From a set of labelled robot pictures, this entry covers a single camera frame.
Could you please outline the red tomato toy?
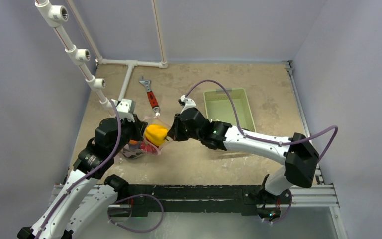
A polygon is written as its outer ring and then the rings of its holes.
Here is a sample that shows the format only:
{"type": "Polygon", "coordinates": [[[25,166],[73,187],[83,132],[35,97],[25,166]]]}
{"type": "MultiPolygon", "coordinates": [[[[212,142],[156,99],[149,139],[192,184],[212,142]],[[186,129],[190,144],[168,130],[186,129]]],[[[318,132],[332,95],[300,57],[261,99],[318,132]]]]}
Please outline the red tomato toy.
{"type": "Polygon", "coordinates": [[[141,142],[140,150],[143,153],[149,154],[149,155],[159,155],[160,154],[160,150],[157,146],[153,145],[152,143],[145,142],[145,141],[141,142]]]}

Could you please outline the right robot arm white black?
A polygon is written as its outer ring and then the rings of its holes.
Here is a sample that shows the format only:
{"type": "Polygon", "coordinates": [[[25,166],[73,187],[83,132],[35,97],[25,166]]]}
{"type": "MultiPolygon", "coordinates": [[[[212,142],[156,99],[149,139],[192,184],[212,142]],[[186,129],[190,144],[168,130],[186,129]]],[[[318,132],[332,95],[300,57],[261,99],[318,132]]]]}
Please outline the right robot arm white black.
{"type": "Polygon", "coordinates": [[[239,130],[230,123],[210,122],[197,108],[175,114],[167,136],[178,142],[195,139],[209,149],[250,153],[279,163],[281,168],[259,189],[260,198],[267,203],[291,186],[310,188],[319,159],[303,134],[273,137],[239,130]]]}

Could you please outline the clear zip top bag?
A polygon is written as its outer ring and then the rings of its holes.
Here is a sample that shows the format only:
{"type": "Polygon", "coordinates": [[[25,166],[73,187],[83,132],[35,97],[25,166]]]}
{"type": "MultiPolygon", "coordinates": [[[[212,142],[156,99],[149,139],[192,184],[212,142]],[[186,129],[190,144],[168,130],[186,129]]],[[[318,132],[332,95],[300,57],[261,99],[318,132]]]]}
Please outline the clear zip top bag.
{"type": "Polygon", "coordinates": [[[131,140],[126,144],[118,154],[120,158],[133,160],[145,155],[159,156],[163,148],[173,141],[167,136],[168,124],[161,120],[160,113],[155,113],[153,117],[145,116],[143,121],[148,125],[144,129],[142,139],[131,140]]]}

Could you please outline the green perforated basket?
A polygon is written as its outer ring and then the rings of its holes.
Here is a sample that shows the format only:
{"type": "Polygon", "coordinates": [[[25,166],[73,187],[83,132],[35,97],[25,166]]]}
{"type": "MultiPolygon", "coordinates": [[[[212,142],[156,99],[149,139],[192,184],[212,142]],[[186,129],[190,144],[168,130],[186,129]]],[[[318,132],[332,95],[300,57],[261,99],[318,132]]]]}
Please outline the green perforated basket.
{"type": "Polygon", "coordinates": [[[203,93],[206,116],[211,121],[222,121],[237,125],[235,116],[243,130],[256,132],[246,91],[243,88],[228,88],[230,102],[222,89],[209,90],[203,93]]]}

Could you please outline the orange green mango toy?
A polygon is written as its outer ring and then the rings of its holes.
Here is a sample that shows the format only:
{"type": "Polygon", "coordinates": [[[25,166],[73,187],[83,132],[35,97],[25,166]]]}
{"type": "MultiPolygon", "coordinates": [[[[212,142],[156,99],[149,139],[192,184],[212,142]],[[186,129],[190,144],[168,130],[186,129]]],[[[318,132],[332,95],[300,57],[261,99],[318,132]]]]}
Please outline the orange green mango toy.
{"type": "Polygon", "coordinates": [[[139,145],[140,141],[130,140],[129,145],[139,145]]]}

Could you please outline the yellow lemon toy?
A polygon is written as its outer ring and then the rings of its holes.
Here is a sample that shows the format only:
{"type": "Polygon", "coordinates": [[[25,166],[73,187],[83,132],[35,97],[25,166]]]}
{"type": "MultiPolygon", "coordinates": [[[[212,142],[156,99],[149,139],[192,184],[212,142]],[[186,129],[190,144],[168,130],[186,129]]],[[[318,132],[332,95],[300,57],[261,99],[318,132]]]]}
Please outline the yellow lemon toy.
{"type": "Polygon", "coordinates": [[[165,143],[167,138],[168,130],[162,126],[157,124],[151,124],[146,127],[144,132],[144,137],[156,147],[160,147],[165,143]]]}

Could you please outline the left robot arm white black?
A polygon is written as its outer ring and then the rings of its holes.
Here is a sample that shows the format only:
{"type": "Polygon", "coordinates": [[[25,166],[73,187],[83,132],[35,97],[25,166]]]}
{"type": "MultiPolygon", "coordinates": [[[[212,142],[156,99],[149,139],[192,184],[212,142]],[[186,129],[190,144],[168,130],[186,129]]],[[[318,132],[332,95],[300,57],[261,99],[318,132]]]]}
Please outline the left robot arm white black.
{"type": "Polygon", "coordinates": [[[17,233],[19,239],[72,239],[90,222],[98,210],[110,202],[128,199],[128,183],[118,176],[109,178],[95,198],[84,200],[87,193],[114,164],[114,157],[131,141],[141,141],[147,122],[126,117],[103,119],[95,135],[79,153],[72,171],[55,200],[32,226],[17,233]]]}

